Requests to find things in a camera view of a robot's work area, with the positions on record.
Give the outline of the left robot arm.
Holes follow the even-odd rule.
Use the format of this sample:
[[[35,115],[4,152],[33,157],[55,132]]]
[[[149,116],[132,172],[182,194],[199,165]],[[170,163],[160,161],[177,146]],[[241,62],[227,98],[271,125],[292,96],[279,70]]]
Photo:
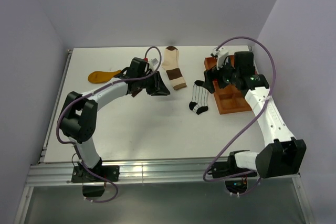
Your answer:
[[[102,158],[93,142],[98,111],[118,98],[134,97],[142,90],[151,96],[170,95],[160,72],[153,69],[157,65],[156,59],[148,62],[135,57],[107,84],[90,92],[73,91],[67,95],[57,121],[57,137],[60,137],[59,132],[68,137],[68,142],[59,142],[74,146],[79,156],[79,167],[84,169],[83,175],[89,181],[96,182],[102,176]]]

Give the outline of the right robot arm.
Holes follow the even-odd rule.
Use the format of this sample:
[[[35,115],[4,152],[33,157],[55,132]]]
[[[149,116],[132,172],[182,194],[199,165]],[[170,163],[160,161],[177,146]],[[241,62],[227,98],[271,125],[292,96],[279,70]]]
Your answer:
[[[252,109],[261,129],[265,147],[260,152],[230,152],[226,162],[215,162],[207,173],[213,179],[232,178],[257,173],[261,178],[297,174],[307,146],[297,139],[283,121],[271,96],[265,76],[258,74],[251,51],[229,56],[227,50],[213,51],[216,65],[204,72],[204,87],[215,92],[213,82],[223,89],[234,85]]]

